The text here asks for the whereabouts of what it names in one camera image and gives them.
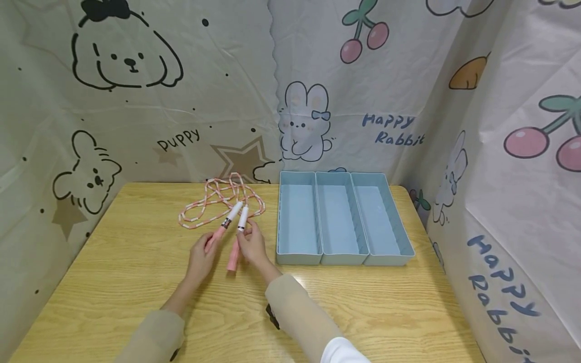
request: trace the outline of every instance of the rabbit ear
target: rabbit ear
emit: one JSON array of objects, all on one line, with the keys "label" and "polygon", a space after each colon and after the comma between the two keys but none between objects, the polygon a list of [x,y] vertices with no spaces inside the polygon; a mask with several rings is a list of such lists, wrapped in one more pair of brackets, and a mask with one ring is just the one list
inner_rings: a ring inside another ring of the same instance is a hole
[{"label": "rabbit ear", "polygon": [[99,74],[97,64],[102,55],[99,53],[99,46],[95,39],[98,36],[91,34],[90,28],[87,29],[91,23],[89,21],[84,24],[83,28],[79,29],[81,33],[85,33],[84,35],[79,33],[73,35],[71,44],[73,47],[73,74],[77,81],[86,86],[96,89],[113,89],[115,86],[105,81]]},{"label": "rabbit ear", "polygon": [[167,75],[162,84],[166,87],[174,87],[184,77],[184,68],[171,45],[157,31],[154,30],[153,33],[161,41],[161,43],[158,43],[157,51],[163,58],[167,69]]},{"label": "rabbit ear", "polygon": [[327,107],[329,106],[329,94],[322,84],[313,85],[307,94],[307,106],[310,110],[316,110],[319,112],[327,111]]},{"label": "rabbit ear", "polygon": [[456,161],[454,162],[454,180],[457,182],[460,180],[462,175],[464,175],[464,171],[468,167],[468,157],[466,156],[466,150],[460,150],[460,154],[456,157]]},{"label": "rabbit ear", "polygon": [[285,92],[286,108],[290,113],[296,114],[297,110],[306,110],[307,107],[307,87],[300,81],[295,81],[288,85]]},{"label": "rabbit ear", "polygon": [[456,139],[456,143],[454,144],[454,149],[452,149],[450,153],[450,158],[455,160],[460,155],[460,152],[464,148],[464,140],[466,139],[466,131],[462,130],[462,132],[458,135]]}]

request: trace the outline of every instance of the plastic tray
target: plastic tray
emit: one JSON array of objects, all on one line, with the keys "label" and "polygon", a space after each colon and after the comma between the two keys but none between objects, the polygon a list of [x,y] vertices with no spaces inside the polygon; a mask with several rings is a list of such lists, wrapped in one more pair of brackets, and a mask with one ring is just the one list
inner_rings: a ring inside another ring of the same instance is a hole
[{"label": "plastic tray", "polygon": [[322,247],[314,172],[281,171],[277,262],[317,265]]},{"label": "plastic tray", "polygon": [[415,256],[385,174],[351,173],[369,245],[365,265],[401,266]]},{"label": "plastic tray", "polygon": [[369,255],[348,172],[317,172],[319,226],[324,265],[360,265]]}]

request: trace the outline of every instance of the pink cherry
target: pink cherry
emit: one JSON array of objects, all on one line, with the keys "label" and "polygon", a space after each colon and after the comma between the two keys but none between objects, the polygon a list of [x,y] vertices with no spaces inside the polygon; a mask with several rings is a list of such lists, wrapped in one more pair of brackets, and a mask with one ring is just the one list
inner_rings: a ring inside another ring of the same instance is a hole
[{"label": "pink cherry", "polygon": [[561,145],[557,163],[565,170],[581,172],[581,136],[572,137]]},{"label": "pink cherry", "polygon": [[523,127],[511,132],[504,140],[504,150],[520,159],[531,159],[548,148],[548,136],[537,127]]},{"label": "pink cherry", "polygon": [[388,40],[389,28],[384,22],[377,23],[367,34],[367,46],[369,49],[377,49]]},{"label": "pink cherry", "polygon": [[361,55],[362,49],[359,39],[349,39],[341,47],[341,60],[346,64],[355,62]]}]

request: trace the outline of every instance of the jump rope handle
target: jump rope handle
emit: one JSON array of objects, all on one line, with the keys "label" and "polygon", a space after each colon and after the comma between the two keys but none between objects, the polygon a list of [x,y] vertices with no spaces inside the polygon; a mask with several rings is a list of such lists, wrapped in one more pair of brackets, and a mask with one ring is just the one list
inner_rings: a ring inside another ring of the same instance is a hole
[{"label": "jump rope handle", "polygon": [[[248,206],[244,206],[242,209],[242,214],[240,215],[240,220],[238,221],[238,230],[244,232],[246,228],[246,220],[248,219]],[[234,241],[232,245],[232,252],[230,252],[230,258],[228,260],[228,271],[236,271],[238,267],[238,255],[240,254],[240,245],[238,244],[238,239]]]},{"label": "jump rope handle", "polygon": [[212,247],[212,244],[214,243],[214,241],[221,238],[224,235],[224,233],[226,232],[226,229],[228,229],[228,226],[230,226],[230,223],[232,223],[232,220],[236,217],[236,215],[240,211],[240,208],[242,208],[243,204],[244,203],[242,203],[242,202],[237,202],[234,205],[234,207],[232,208],[232,210],[230,210],[230,213],[228,213],[224,222],[222,222],[222,224],[218,227],[218,230],[216,230],[214,232],[214,235],[212,236],[212,238],[210,238],[208,240],[208,242],[206,242],[206,246],[204,248],[204,251],[206,253],[208,253],[210,251],[210,247]]}]

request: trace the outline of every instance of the person's arm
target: person's arm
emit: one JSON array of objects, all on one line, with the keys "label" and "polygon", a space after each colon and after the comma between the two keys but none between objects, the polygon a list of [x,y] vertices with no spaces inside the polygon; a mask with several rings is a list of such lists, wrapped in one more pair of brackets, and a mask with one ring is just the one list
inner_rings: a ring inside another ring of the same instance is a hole
[{"label": "person's arm", "polygon": [[258,225],[238,233],[242,254],[263,277],[266,299],[280,328],[295,339],[311,363],[369,362],[347,339],[329,315],[291,275],[283,275],[266,256]]},{"label": "person's arm", "polygon": [[182,316],[214,264],[219,243],[213,243],[208,253],[204,251],[211,237],[211,232],[206,233],[192,247],[184,279],[160,310],[145,317],[115,363],[167,363],[175,358],[184,341]]}]

